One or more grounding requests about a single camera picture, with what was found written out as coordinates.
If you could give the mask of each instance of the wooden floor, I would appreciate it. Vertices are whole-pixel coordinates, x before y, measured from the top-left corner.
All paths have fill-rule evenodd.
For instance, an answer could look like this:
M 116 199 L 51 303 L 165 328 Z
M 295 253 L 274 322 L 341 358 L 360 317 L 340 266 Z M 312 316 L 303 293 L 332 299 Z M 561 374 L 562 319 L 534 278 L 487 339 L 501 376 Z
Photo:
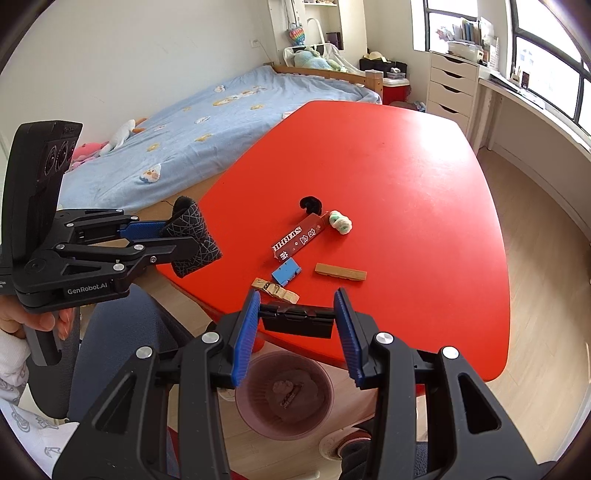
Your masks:
M 558 204 L 517 168 L 487 150 L 480 151 L 479 161 L 499 214 L 511 285 L 509 360 L 489 386 L 542 462 L 553 459 L 589 386 L 589 243 Z M 155 270 L 137 283 L 192 333 L 204 331 L 209 319 L 203 311 Z M 263 353 L 272 348 L 267 344 Z M 234 403 L 220 402 L 233 470 L 250 480 L 281 480 L 313 470 L 322 479 L 338 477 L 340 464 L 322 459 L 318 442 L 371 411 L 375 400 L 356 390 L 345 371 L 325 367 L 335 385 L 335 407 L 308 438 L 263 438 L 246 426 Z M 417 403 L 417 437 L 425 439 L 424 401 Z M 175 408 L 170 408 L 169 423 L 177 424 Z

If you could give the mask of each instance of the teal plush toy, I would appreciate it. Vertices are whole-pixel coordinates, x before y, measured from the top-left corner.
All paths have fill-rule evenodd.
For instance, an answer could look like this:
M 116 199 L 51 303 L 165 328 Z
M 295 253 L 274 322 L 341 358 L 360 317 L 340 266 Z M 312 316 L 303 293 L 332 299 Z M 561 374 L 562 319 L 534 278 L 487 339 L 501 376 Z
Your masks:
M 343 69 L 334 60 L 325 60 L 316 50 L 307 48 L 294 55 L 294 64 L 301 69 L 333 70 L 341 72 Z

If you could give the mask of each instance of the camera lens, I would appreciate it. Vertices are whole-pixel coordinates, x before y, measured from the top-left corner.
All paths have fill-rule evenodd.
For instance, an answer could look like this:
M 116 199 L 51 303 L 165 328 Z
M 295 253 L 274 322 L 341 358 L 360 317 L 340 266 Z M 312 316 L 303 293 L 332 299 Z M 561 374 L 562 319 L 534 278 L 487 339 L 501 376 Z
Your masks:
M 59 170 L 62 167 L 62 165 L 66 161 L 67 157 L 68 157 L 68 142 L 64 142 L 61 144 L 60 152 L 57 154 L 56 170 Z
M 47 156 L 47 160 L 45 160 L 45 175 L 48 175 L 50 170 L 53 168 L 53 164 L 56 162 L 57 157 L 57 148 L 53 147 L 49 151 L 49 155 Z

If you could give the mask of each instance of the drawer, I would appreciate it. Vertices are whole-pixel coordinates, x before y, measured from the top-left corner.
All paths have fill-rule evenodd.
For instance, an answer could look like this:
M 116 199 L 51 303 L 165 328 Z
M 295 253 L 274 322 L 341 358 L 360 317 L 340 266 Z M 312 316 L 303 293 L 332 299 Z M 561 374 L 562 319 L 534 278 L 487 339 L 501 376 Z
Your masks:
M 436 53 L 431 53 L 431 67 L 455 73 L 460 77 L 472 81 L 475 81 L 476 77 L 478 77 L 478 67 L 476 65 L 466 63 L 460 59 L 451 59 Z
M 445 70 L 436 69 L 434 67 L 431 67 L 431 81 L 455 88 L 470 96 L 474 96 L 476 93 L 476 82 L 460 77 L 456 73 L 446 72 Z
M 468 117 L 466 117 L 466 115 L 455 113 L 435 102 L 427 102 L 427 113 L 432 113 L 433 115 L 442 116 L 443 118 L 449 118 L 450 120 L 453 120 L 460 126 L 460 129 L 464 135 L 466 135 L 466 130 L 468 128 Z
M 427 100 L 438 103 L 439 105 L 444 105 L 462 115 L 470 116 L 474 97 L 471 97 L 464 92 L 458 92 L 451 87 L 446 87 L 435 82 L 429 82 L 429 98 Z

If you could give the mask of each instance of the white drawer cabinet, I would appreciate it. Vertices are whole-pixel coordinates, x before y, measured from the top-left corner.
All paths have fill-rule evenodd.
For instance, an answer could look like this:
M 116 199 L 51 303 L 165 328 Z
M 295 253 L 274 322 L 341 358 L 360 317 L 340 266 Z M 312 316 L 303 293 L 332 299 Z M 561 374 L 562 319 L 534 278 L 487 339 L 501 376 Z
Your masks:
M 478 65 L 431 52 L 427 113 L 454 120 L 466 136 L 472 124 L 478 88 Z

